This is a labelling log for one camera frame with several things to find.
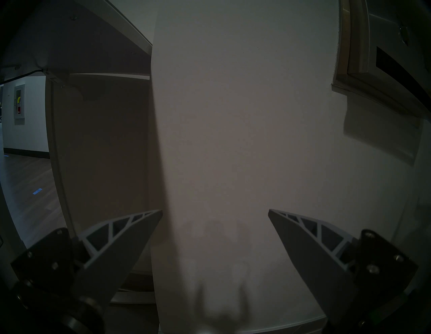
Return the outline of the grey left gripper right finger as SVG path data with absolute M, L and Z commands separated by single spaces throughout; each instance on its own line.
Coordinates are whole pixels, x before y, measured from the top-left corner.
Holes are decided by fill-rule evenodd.
M 370 229 L 358 238 L 328 222 L 270 209 L 269 219 L 328 323 L 379 323 L 418 265 Z

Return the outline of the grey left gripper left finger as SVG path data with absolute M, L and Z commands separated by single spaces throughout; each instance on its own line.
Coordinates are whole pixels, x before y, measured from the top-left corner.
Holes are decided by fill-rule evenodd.
M 154 292 L 119 292 L 163 216 L 162 210 L 109 219 L 71 238 L 46 235 L 12 262 L 21 282 L 57 296 L 89 297 L 99 305 L 155 304 Z

